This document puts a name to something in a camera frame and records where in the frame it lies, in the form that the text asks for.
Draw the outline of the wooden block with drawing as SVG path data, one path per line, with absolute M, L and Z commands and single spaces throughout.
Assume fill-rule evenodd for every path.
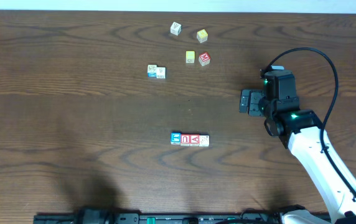
M 200 147 L 209 147 L 210 137 L 208 135 L 199 136 L 199 146 Z

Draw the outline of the wooden block brown picture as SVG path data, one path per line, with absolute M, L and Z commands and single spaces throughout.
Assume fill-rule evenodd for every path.
M 171 133 L 171 144 L 180 145 L 181 133 Z

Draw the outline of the wooden block drawing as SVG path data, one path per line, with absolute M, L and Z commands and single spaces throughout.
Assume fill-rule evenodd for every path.
M 200 144 L 200 135 L 199 134 L 191 134 L 190 135 L 190 146 L 199 146 Z

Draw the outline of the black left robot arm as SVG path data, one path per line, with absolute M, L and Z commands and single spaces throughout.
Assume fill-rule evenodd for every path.
M 77 224 L 114 224 L 113 214 L 108 210 L 84 208 L 77 213 Z

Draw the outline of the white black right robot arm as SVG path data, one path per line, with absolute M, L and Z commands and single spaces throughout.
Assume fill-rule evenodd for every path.
M 356 178 L 331 144 L 322 122 L 312 110 L 296 106 L 274 112 L 278 99 L 268 100 L 261 90 L 243 90 L 240 112 L 264 116 L 272 137 L 301 163 L 320 193 L 332 223 L 356 223 Z

